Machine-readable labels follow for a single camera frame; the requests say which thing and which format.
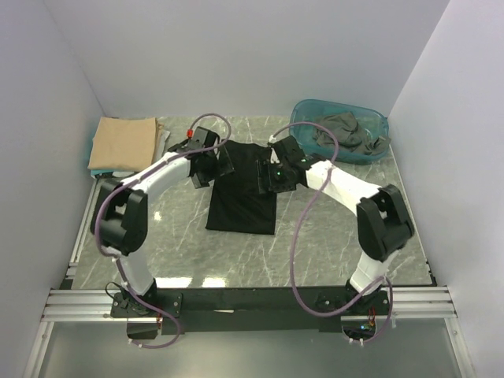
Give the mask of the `black t shirt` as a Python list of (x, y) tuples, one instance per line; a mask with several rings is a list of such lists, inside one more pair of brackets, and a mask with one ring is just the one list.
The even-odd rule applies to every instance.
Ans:
[(255, 143), (228, 141), (225, 146), (234, 172), (214, 181), (206, 229), (273, 235), (276, 228), (276, 194), (261, 194), (257, 161), (270, 149)]

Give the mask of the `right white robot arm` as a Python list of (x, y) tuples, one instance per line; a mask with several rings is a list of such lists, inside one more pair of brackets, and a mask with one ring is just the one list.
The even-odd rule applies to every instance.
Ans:
[(399, 250), (413, 238), (415, 230), (402, 192), (392, 184), (380, 187), (353, 176), (334, 161), (308, 155), (296, 139), (269, 139), (270, 156), (257, 163), (261, 192), (295, 191), (302, 185), (315, 191), (298, 217), (290, 246), (290, 283), (302, 303), (295, 283), (295, 253), (298, 234), (308, 212), (320, 196), (326, 195), (348, 209), (356, 218), (361, 256), (347, 281), (346, 307), (363, 314), (373, 304), (372, 293), (385, 282), (388, 268)]

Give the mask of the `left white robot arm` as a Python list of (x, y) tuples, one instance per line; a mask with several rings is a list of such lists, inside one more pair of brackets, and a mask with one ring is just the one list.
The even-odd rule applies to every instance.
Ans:
[(149, 205), (167, 189), (187, 178), (207, 187), (233, 171), (223, 139), (209, 129), (190, 127), (187, 138), (170, 147), (152, 165), (121, 181), (109, 180), (100, 189), (91, 231), (99, 252), (113, 260), (129, 306), (141, 317), (158, 307), (157, 284), (143, 244), (149, 231)]

